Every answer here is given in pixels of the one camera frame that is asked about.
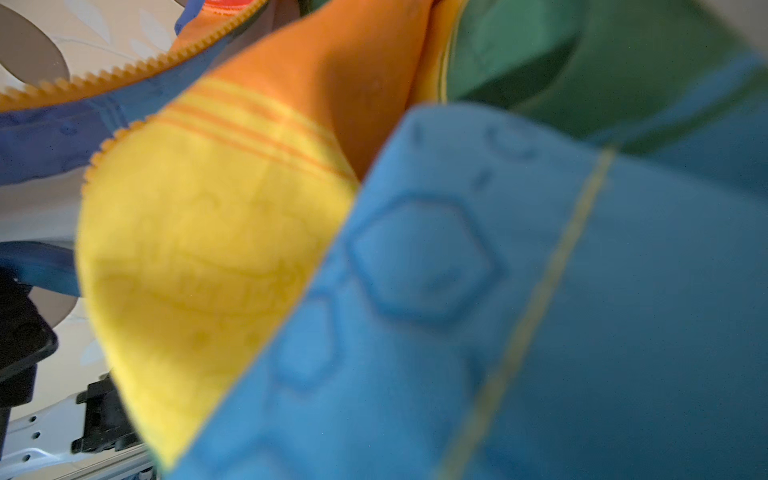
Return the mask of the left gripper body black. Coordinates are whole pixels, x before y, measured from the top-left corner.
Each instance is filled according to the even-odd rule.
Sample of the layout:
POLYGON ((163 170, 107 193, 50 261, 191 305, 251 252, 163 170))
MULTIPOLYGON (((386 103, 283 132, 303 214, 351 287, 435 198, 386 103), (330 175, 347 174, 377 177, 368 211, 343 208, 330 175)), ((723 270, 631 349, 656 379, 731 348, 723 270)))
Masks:
POLYGON ((1 272, 1 448, 13 408, 32 400, 37 365, 58 339, 29 298, 31 288, 1 272))

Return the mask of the rainbow striped jacket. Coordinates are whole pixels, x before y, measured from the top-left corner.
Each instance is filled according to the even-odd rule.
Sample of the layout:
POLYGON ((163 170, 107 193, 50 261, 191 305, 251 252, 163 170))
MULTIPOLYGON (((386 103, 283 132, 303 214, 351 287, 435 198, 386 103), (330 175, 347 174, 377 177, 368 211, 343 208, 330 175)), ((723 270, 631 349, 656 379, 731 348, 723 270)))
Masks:
POLYGON ((763 1, 188 1, 1 93, 1 272, 168 479, 763 479, 763 1))

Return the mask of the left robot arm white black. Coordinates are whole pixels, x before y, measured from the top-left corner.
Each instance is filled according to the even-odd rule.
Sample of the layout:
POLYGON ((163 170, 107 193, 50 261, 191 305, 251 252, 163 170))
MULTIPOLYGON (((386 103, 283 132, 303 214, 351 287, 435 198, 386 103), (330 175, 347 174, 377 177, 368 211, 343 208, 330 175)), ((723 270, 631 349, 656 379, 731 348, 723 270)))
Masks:
POLYGON ((158 479, 81 300, 1 275, 1 476, 158 479))

